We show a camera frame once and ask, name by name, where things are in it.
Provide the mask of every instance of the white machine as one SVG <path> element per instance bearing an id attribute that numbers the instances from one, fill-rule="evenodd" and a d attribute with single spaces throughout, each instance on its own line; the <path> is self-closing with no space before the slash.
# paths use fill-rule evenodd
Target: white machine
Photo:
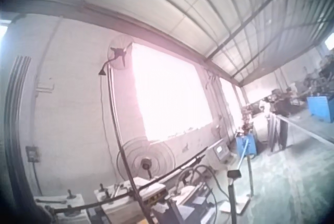
<path id="1" fill-rule="evenodd" d="M 135 177 L 134 181 L 137 187 L 144 186 L 150 182 L 140 177 Z M 125 181 L 121 185 L 112 185 L 103 190 L 94 190 L 94 194 L 98 201 L 101 202 L 108 197 L 106 191 L 111 197 L 116 197 L 127 193 L 130 188 L 130 182 Z M 139 192 L 144 202 L 154 200 L 155 198 L 158 198 L 158 195 L 166 193 L 165 185 L 160 183 L 155 183 Z M 143 219 L 143 214 L 138 202 L 134 201 L 130 196 L 121 198 L 109 204 L 103 204 L 102 209 L 112 224 L 136 223 Z"/>
<path id="2" fill-rule="evenodd" d="M 236 155 L 230 152 L 225 139 L 217 141 L 208 147 L 206 151 L 206 159 L 214 170 L 226 168 L 226 166 L 232 163 L 235 158 Z"/>
<path id="3" fill-rule="evenodd" d="M 66 208 L 66 207 L 78 207 L 85 204 L 81 194 L 77 195 L 65 195 L 65 196 L 40 196 L 34 197 L 37 205 L 45 208 L 50 206 L 54 209 Z M 81 211 L 69 211 L 66 213 L 57 214 L 57 222 L 61 224 L 91 224 L 87 212 Z"/>

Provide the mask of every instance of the concrete floor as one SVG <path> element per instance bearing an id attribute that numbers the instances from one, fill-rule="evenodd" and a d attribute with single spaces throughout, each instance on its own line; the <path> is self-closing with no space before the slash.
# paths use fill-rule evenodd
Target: concrete floor
<path id="1" fill-rule="evenodd" d="M 291 119 L 322 136 L 333 136 L 333 124 L 307 116 L 307 111 L 302 111 Z M 331 148 L 289 126 L 287 149 L 278 151 L 276 147 L 271 153 L 265 143 L 267 126 L 256 127 L 260 154 L 252 160 L 255 195 L 238 217 L 238 223 L 320 223 L 334 203 L 334 146 Z M 246 160 L 241 172 L 243 177 L 235 182 L 237 196 L 250 192 Z M 218 180 L 227 192 L 226 171 L 218 174 Z M 220 206 L 225 197 L 213 181 L 210 185 Z M 216 223 L 231 223 L 231 219 L 218 213 Z"/>

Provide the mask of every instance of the blue machine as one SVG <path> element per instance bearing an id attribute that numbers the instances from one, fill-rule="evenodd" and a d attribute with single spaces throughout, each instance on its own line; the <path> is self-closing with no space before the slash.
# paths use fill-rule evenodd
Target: blue machine
<path id="1" fill-rule="evenodd" d="M 249 147 L 248 147 L 248 150 L 246 151 L 246 155 L 247 154 L 257 155 L 255 139 L 252 133 L 249 133 L 245 136 L 236 137 L 235 139 L 236 139 L 236 149 L 237 149 L 239 157 L 242 156 L 247 139 L 249 139 Z"/>
<path id="2" fill-rule="evenodd" d="M 334 98 L 328 100 L 326 96 L 307 97 L 308 110 L 325 122 L 334 121 Z"/>

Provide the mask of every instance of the white wall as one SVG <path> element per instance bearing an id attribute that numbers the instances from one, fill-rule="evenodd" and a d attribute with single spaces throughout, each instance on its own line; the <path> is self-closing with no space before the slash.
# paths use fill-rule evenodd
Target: white wall
<path id="1" fill-rule="evenodd" d="M 249 102 L 253 103 L 270 95 L 276 88 L 286 90 L 291 83 L 304 80 L 306 74 L 319 68 L 321 58 L 317 49 L 312 48 L 274 72 L 245 85 L 244 89 Z"/>
<path id="2" fill-rule="evenodd" d="M 36 164 L 36 169 L 45 195 L 66 194 L 70 188 L 92 202 L 92 192 L 99 183 L 108 185 L 117 180 L 104 138 L 98 76 L 109 42 L 117 35 L 110 29 L 43 15 L 27 15 L 8 28 L 5 37 L 9 43 L 3 47 L 2 59 L 12 61 L 17 55 L 32 58 L 22 95 L 20 138 L 24 161 L 27 159 L 25 146 L 39 148 L 41 162 Z M 135 42 L 175 56 L 143 40 L 135 39 Z M 194 65 L 206 84 L 206 72 Z M 107 137 L 115 164 L 118 148 L 105 77 L 102 86 Z M 228 109 L 219 89 L 217 84 L 210 84 L 205 93 L 212 117 L 223 114 L 225 132 L 231 135 Z M 131 69 L 115 71 L 115 94 L 123 142 L 144 136 Z M 178 165 L 214 141 L 211 125 L 207 125 L 166 143 Z M 37 194 L 31 164 L 25 166 L 32 190 Z"/>

